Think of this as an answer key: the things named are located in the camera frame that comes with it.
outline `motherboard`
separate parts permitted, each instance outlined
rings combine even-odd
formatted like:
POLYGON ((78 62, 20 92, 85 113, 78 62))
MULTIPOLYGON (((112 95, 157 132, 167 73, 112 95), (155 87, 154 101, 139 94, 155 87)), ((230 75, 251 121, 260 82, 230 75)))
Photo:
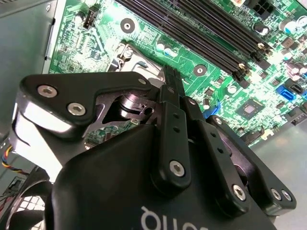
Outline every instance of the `motherboard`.
MULTIPOLYGON (((49 72, 163 81, 169 65, 205 118, 253 145, 307 118, 306 28, 296 0, 66 0, 49 72)), ((138 123, 91 133, 88 147, 138 123)))

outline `gray metal surface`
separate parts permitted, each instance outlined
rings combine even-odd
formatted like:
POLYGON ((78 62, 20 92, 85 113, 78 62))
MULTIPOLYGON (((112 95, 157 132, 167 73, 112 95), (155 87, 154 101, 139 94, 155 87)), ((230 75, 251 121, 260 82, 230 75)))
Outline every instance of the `gray metal surface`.
POLYGON ((0 141, 10 128, 20 80, 42 73, 56 2, 18 0, 1 4, 0 141))
POLYGON ((276 228, 306 230, 307 121, 300 126, 286 124, 279 134, 255 146, 253 150, 297 199, 297 208, 278 217, 275 221, 276 228))

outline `fan blade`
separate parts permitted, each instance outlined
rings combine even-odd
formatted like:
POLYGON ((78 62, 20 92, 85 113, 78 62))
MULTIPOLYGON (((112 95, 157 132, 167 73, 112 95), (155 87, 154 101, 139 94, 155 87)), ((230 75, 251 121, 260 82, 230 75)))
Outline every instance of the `fan blade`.
POLYGON ((27 196, 40 196, 44 202, 46 202, 47 196, 51 193, 52 183, 49 181, 38 182, 37 184, 28 187, 21 195, 21 197, 27 196))
POLYGON ((12 215, 9 230, 29 230, 44 218, 44 211, 25 210, 12 215))

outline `silver screw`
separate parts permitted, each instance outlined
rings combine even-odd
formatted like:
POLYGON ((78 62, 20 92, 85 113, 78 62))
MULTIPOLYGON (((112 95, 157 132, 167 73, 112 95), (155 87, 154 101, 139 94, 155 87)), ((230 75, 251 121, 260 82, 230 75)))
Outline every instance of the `silver screw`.
POLYGON ((246 200, 245 192, 244 192, 244 190, 240 186, 234 184, 232 186, 232 190, 234 191, 236 197, 239 198, 239 200, 241 200, 241 201, 245 201, 246 200))
POLYGON ((168 87, 167 89, 168 89, 168 91, 170 91, 171 93, 175 93, 175 91, 174 91, 174 89, 173 89, 173 88, 168 87))
POLYGON ((215 121, 216 121, 216 123, 218 123, 219 125, 221 125, 221 124, 222 124, 221 119, 220 119, 220 118, 218 118, 218 117, 216 117, 216 118, 215 118, 215 121))
POLYGON ((190 102, 192 105, 196 105, 196 102, 195 102, 192 98, 189 98, 189 102, 190 102))
POLYGON ((282 200, 282 197, 280 196, 280 194, 275 190, 275 189, 271 189, 273 196, 278 199, 278 200, 282 200))
POLYGON ((86 112, 86 109, 83 105, 79 103, 70 103, 67 106, 68 112, 75 116, 83 116, 86 112))
POLYGON ((50 9, 51 9, 51 4, 48 4, 48 5, 46 6, 46 11, 49 12, 50 9))
POLYGON ((282 190, 282 193, 283 193, 284 197, 286 197, 286 199, 287 199, 288 201, 292 201, 291 196, 290 196, 285 190, 282 190))
POLYGON ((171 161, 169 164, 169 169, 176 176, 179 176, 179 177, 184 176, 184 173, 185 173, 184 167, 178 161, 171 161))
POLYGON ((142 83, 143 85, 146 85, 146 82, 142 78, 139 78, 139 82, 142 83))
POLYGON ((49 85, 41 85, 37 88, 37 92, 43 97, 52 98, 58 95, 58 91, 49 85))
POLYGON ((133 55, 133 50, 132 49, 126 49, 123 56, 125 59, 131 58, 133 55))

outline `blue sata port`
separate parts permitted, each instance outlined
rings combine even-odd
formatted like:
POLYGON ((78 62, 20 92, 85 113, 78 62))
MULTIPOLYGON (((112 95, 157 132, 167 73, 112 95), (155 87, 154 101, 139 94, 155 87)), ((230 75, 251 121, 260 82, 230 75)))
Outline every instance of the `blue sata port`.
POLYGON ((283 96, 285 99, 287 99, 288 101, 293 101, 296 99, 296 95, 291 92, 290 90, 288 90, 285 86, 281 85, 276 89, 276 92, 278 94, 280 94, 281 96, 283 96))

